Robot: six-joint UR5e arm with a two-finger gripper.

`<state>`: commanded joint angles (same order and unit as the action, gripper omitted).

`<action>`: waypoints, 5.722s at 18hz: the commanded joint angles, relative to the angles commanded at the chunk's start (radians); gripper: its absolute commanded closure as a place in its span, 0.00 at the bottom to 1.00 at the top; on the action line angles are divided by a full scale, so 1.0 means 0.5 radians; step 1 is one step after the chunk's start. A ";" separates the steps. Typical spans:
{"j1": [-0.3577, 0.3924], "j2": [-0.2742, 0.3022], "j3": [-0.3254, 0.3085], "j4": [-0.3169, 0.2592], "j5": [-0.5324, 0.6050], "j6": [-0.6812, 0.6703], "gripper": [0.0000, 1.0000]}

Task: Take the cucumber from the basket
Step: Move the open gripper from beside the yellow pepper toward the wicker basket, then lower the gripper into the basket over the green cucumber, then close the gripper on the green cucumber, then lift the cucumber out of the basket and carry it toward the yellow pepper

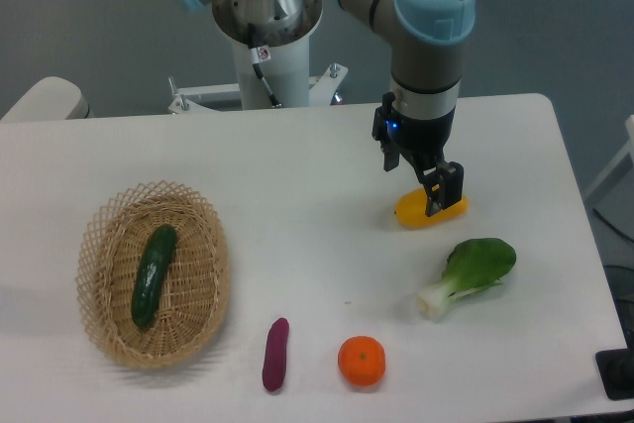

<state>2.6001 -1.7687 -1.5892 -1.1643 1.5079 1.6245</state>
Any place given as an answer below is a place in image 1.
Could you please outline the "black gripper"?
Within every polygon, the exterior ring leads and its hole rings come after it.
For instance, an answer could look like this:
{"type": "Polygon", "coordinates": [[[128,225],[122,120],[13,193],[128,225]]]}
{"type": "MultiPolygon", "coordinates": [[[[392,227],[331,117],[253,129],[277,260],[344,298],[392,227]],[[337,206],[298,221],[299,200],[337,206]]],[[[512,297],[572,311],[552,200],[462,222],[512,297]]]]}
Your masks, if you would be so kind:
{"type": "Polygon", "coordinates": [[[456,205],[463,198],[464,168],[446,162],[444,146],[453,126],[455,110],[435,119],[414,119],[396,109],[396,95],[382,95],[374,112],[371,135],[380,143],[383,169],[391,171],[404,158],[425,190],[425,215],[456,205]]]}

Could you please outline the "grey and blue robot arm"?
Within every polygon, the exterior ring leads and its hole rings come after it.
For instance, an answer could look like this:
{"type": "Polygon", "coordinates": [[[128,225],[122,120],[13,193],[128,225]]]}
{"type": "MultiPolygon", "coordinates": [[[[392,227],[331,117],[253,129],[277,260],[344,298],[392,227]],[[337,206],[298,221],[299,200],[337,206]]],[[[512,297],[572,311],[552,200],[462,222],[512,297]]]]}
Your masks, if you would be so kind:
{"type": "MultiPolygon", "coordinates": [[[[334,90],[311,83],[308,40],[322,0],[178,0],[210,8],[230,41],[244,109],[303,107],[334,90]]],[[[334,0],[391,50],[390,85],[376,108],[372,137],[385,170],[408,162],[419,188],[396,204],[398,220],[421,227],[463,212],[464,170],[445,158],[476,0],[334,0]]]]}

